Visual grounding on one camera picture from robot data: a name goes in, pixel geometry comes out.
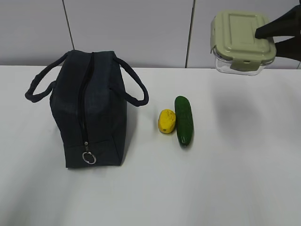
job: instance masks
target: zipper pull ring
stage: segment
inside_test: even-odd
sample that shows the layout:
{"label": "zipper pull ring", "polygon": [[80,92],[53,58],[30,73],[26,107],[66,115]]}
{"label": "zipper pull ring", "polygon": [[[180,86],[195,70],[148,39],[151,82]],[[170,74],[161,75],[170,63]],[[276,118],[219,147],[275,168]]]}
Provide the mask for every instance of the zipper pull ring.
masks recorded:
{"label": "zipper pull ring", "polygon": [[[85,146],[86,151],[81,155],[82,158],[83,158],[83,160],[84,160],[86,163],[90,164],[90,165],[95,164],[95,163],[96,163],[96,157],[95,157],[95,155],[94,155],[93,153],[90,152],[90,149],[89,149],[89,143],[88,143],[87,141],[84,142],[84,146]],[[85,158],[86,155],[91,155],[91,156],[93,157],[93,161],[87,160],[87,159]]]}

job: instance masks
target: white wall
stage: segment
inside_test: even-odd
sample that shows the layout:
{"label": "white wall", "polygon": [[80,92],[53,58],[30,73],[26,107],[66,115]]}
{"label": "white wall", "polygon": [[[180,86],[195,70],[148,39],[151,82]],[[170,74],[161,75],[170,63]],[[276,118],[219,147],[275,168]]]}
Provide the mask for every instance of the white wall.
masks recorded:
{"label": "white wall", "polygon": [[[65,0],[76,49],[115,50],[133,67],[184,67],[193,0]],[[298,0],[196,0],[188,67],[214,67],[210,23],[221,10],[274,20]],[[47,65],[72,49],[62,0],[0,2],[0,65]],[[296,69],[277,58],[271,67]]]}
{"label": "white wall", "polygon": [[[210,54],[210,24],[219,11],[258,11],[272,21],[298,3],[298,0],[196,0],[188,67],[214,68],[214,56]],[[283,38],[275,38],[276,42],[280,40]],[[296,69],[298,65],[298,61],[277,57],[271,67]]]}
{"label": "white wall", "polygon": [[76,49],[134,67],[184,67],[193,0],[65,0]]}
{"label": "white wall", "polygon": [[0,65],[47,65],[71,48],[60,0],[1,0]]}

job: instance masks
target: metal ring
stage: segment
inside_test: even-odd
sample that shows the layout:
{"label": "metal ring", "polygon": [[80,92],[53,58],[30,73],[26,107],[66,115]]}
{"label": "metal ring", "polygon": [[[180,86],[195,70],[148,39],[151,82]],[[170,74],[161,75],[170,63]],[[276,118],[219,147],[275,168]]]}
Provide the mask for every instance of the metal ring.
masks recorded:
{"label": "metal ring", "polygon": [[[93,157],[93,162],[88,161],[88,160],[85,158],[85,154],[91,155],[91,156]],[[83,157],[83,160],[84,160],[86,163],[90,164],[90,165],[93,165],[93,164],[95,164],[95,162],[96,162],[96,157],[95,157],[95,155],[93,155],[91,152],[84,152],[84,153],[82,154],[82,157]]]}

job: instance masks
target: lunch bag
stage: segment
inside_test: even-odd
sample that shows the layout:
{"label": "lunch bag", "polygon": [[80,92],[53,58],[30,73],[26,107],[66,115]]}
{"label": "lunch bag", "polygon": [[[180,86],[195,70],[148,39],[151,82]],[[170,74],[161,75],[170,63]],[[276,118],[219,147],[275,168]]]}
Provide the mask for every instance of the lunch bag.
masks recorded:
{"label": "lunch bag", "polygon": [[[64,61],[55,81],[34,95],[37,85]],[[144,99],[125,91],[120,66],[141,87]],[[67,168],[119,166],[122,163],[127,102],[146,105],[149,95],[134,70],[113,51],[67,52],[33,79],[25,97],[38,102],[50,92],[50,108],[61,132]]]}

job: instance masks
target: bag handle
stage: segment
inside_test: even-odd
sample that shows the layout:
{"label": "bag handle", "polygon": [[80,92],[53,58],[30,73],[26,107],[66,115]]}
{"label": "bag handle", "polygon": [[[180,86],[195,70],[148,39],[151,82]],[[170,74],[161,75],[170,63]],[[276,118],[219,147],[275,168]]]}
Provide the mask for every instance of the bag handle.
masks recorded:
{"label": "bag handle", "polygon": [[68,53],[65,53],[61,58],[59,58],[57,61],[53,62],[52,64],[45,67],[39,74],[36,75],[36,77],[32,80],[32,83],[30,84],[30,87],[28,91],[25,93],[26,99],[32,101],[33,103],[36,103],[46,97],[52,89],[55,87],[56,81],[53,81],[49,84],[47,89],[44,92],[41,92],[39,94],[34,95],[33,92],[36,90],[38,84],[41,82],[41,80],[45,77],[45,75],[54,67],[58,66],[60,63],[62,63],[67,58]]}
{"label": "bag handle", "polygon": [[132,97],[127,92],[125,92],[124,90],[117,87],[116,85],[111,85],[110,88],[115,92],[117,92],[120,96],[122,96],[127,102],[131,103],[136,107],[147,105],[150,97],[146,90],[146,87],[143,85],[136,72],[130,67],[130,65],[128,65],[122,59],[119,59],[118,57],[114,56],[114,60],[123,67],[123,69],[135,80],[135,82],[137,82],[137,84],[140,86],[140,88],[143,91],[144,98],[143,100],[137,100],[136,98]]}

